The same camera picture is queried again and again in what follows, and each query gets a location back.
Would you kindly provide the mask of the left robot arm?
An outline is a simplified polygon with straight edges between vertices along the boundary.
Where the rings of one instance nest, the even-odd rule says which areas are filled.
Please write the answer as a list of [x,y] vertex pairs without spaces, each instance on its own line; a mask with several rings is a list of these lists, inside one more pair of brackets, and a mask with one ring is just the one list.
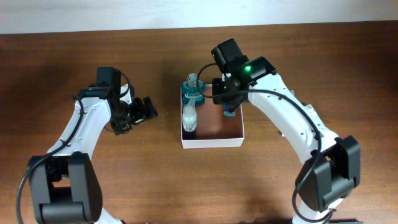
[[103,207],[91,159],[99,136],[110,124],[115,135],[158,113],[149,97],[134,96],[126,75],[114,67],[97,69],[96,83],[75,95],[75,109],[57,142],[32,156],[22,183],[29,183],[37,223],[121,223]]

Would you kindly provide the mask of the white cardboard box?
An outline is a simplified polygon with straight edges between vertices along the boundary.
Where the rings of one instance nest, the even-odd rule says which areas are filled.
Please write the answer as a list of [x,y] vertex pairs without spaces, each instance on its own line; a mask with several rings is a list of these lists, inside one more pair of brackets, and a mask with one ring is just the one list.
[[224,115],[224,106],[216,105],[212,99],[196,108],[197,128],[194,139],[181,137],[184,149],[212,147],[239,147],[244,141],[243,107],[235,110],[234,116]]

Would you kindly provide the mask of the clear pump sanitizer bottle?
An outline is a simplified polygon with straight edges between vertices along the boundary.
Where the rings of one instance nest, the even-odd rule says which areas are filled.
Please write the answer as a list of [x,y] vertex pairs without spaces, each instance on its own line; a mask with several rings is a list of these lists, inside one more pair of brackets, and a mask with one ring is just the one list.
[[194,140],[196,138],[197,112],[195,109],[196,99],[190,98],[190,101],[184,106],[182,112],[183,138]]

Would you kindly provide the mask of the teal mouthwash bottle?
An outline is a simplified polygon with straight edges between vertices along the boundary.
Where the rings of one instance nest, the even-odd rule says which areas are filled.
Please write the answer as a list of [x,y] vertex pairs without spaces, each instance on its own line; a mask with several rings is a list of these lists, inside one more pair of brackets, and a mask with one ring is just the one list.
[[201,106],[205,103],[205,97],[200,93],[206,90],[205,83],[197,80],[197,74],[191,73],[187,77],[187,81],[181,84],[182,105],[185,106],[194,98],[195,106]]

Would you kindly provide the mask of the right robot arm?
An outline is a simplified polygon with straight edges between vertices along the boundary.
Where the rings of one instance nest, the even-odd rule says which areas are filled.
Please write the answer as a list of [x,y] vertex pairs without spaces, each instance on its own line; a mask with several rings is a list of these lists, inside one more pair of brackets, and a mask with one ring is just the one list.
[[213,79],[215,104],[248,102],[261,110],[287,138],[302,168],[295,181],[292,223],[328,223],[336,207],[360,184],[361,146],[339,137],[286,87],[263,56],[248,59],[234,39],[211,50],[221,78]]

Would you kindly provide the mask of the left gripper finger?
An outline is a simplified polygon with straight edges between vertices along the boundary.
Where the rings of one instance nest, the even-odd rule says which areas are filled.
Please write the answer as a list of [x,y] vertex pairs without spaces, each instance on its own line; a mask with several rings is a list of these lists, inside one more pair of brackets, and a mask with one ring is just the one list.
[[145,109],[146,109],[146,118],[147,119],[152,119],[152,118],[157,117],[158,116],[158,112],[155,109],[151,98],[149,96],[147,96],[147,97],[145,97],[143,99],[143,101],[144,101],[144,106],[145,106]]
[[129,105],[129,109],[131,123],[133,125],[141,124],[146,120],[146,108],[140,98],[135,97]]

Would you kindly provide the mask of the green white soap packet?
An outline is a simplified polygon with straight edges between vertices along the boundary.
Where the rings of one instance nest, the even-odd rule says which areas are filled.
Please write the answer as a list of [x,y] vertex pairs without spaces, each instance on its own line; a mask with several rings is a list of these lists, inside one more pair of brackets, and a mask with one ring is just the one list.
[[318,113],[316,112],[316,110],[314,109],[314,107],[311,104],[305,105],[305,108],[308,110],[308,112],[312,116],[318,116]]

